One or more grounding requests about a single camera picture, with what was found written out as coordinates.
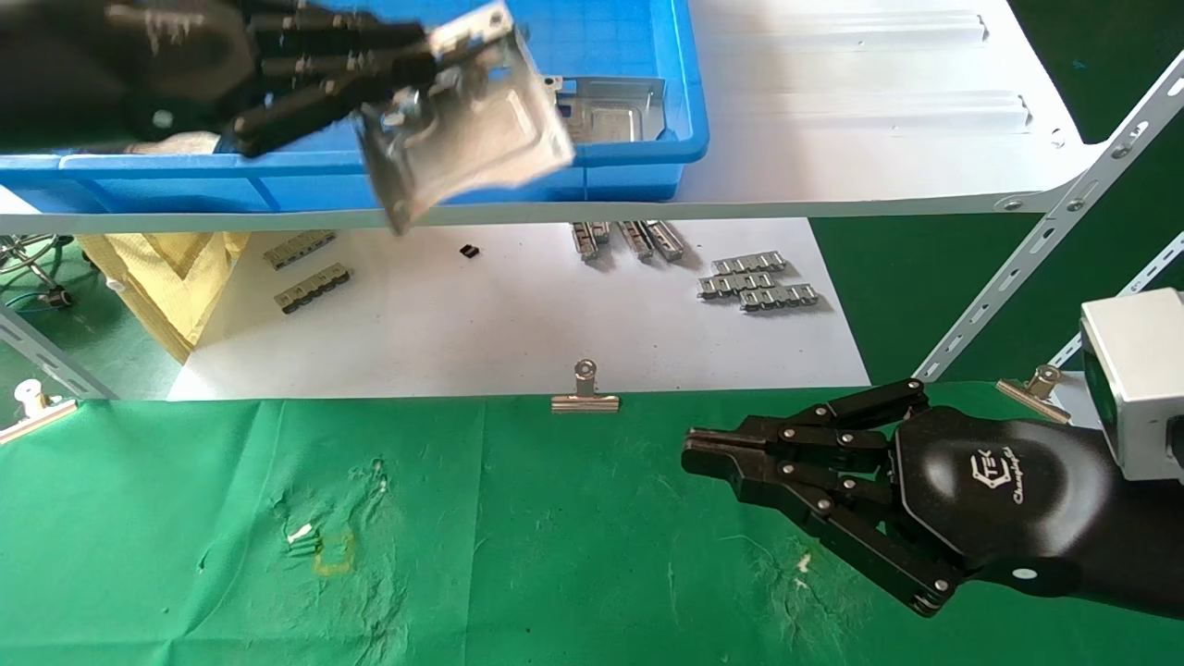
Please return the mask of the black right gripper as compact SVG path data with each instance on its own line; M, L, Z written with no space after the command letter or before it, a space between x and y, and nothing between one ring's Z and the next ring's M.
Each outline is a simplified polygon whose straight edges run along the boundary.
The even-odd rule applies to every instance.
M907 378L790 416L693 427L684 470L778 511L921 617L941 611L965 577L1032 596L1103 594L1096 540L1120 479L1103 434L927 409L925 384ZM830 472L879 470L892 448L879 429L897 422L905 512L961 574L884 534L892 489Z

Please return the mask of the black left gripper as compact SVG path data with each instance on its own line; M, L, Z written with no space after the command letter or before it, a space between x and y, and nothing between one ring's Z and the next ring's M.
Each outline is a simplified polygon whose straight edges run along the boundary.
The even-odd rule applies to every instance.
M242 1L41 1L37 145L41 149L226 132L268 154L361 105L431 87L422 24L323 5Z

